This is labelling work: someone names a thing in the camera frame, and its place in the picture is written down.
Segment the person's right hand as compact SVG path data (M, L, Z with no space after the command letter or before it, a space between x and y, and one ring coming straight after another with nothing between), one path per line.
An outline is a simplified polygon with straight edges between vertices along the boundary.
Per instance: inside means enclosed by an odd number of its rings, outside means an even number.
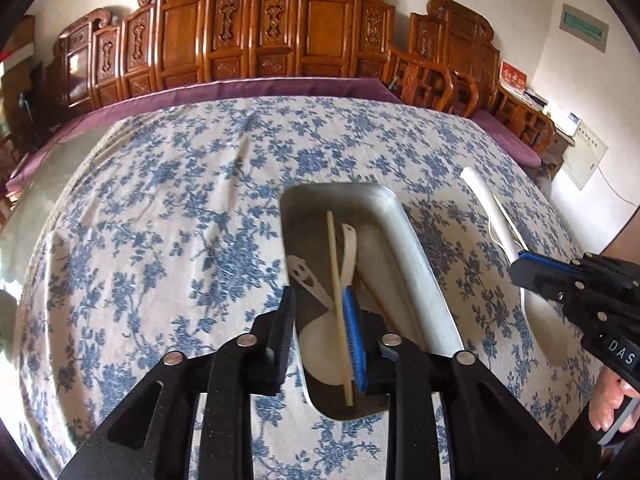
M607 366L601 368L589 401L588 418L594 430L608 431L614 424L615 411L623 400L638 399L639 393Z

